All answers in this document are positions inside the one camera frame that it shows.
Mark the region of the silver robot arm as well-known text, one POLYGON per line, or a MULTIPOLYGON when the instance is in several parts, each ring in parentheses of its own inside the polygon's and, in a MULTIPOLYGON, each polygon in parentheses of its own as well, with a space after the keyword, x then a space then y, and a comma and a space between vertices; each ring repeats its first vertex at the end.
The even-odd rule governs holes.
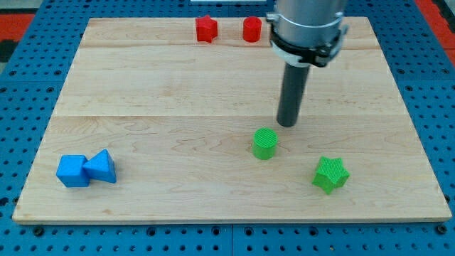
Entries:
POLYGON ((272 50, 296 68, 325 67, 340 52, 346 0, 278 0, 266 14, 272 50))

